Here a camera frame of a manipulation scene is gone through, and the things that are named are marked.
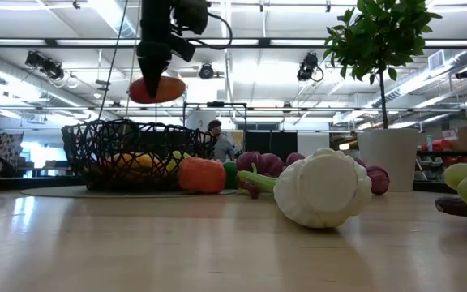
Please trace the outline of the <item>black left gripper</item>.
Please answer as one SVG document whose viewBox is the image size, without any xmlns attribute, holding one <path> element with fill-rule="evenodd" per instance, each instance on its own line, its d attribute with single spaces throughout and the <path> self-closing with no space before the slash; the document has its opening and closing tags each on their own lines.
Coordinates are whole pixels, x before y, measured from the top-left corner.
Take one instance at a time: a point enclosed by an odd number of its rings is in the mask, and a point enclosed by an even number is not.
<svg viewBox="0 0 467 292">
<path fill-rule="evenodd" d="M 172 54 L 189 62 L 195 53 L 195 46 L 175 32 L 172 24 L 172 10 L 177 6 L 173 0 L 142 0 L 140 13 L 140 43 L 136 54 L 145 92 L 155 97 L 161 74 L 167 69 Z"/>
</svg>

